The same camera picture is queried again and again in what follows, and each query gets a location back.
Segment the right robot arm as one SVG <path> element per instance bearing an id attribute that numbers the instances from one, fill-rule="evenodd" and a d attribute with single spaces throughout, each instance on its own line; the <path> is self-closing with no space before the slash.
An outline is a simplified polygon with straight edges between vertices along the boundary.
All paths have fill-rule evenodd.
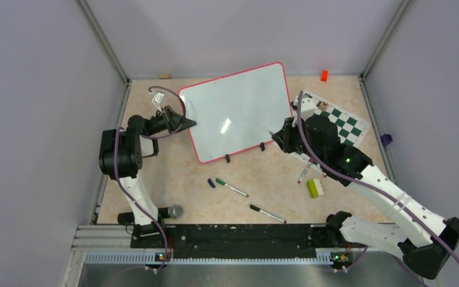
<path id="1" fill-rule="evenodd" d="M 361 150 L 341 142 L 337 125 L 327 117 L 287 118 L 271 137 L 285 153 L 309 155 L 328 177 L 364 196 L 391 219 L 391 224 L 378 224 L 337 212 L 326 223 L 330 244 L 358 243 L 379 249 L 429 280 L 438 276 L 448 259 L 459 265 L 455 253 L 459 219 L 444 218 L 414 200 Z"/>

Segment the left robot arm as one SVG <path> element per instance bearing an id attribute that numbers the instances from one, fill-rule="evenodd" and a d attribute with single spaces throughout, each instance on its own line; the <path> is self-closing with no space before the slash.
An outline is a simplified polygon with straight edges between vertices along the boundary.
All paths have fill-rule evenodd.
<path id="1" fill-rule="evenodd" d="M 183 208 L 174 204 L 158 208 L 152 202 L 140 173 L 143 159 L 158 154 L 158 140 L 154 135 L 168 131 L 182 132 L 197 125 L 197 122 L 175 112 L 170 106 L 150 119 L 134 115 L 128 120 L 128 127 L 105 130 L 99 151 L 99 167 L 103 174 L 121 184 L 131 206 L 131 212 L 118 215 L 121 225 L 132 225 L 135 239 L 145 238 L 153 247 L 160 247 L 167 241 L 164 220 L 183 215 Z"/>

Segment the blue marker cap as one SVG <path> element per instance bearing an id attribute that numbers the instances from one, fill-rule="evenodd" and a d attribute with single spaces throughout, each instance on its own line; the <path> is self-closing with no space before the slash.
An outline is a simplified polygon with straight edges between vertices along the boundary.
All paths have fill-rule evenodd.
<path id="1" fill-rule="evenodd" d="M 212 188 L 216 188 L 215 184 L 213 183 L 213 181 L 210 178 L 207 180 L 207 182 Z"/>

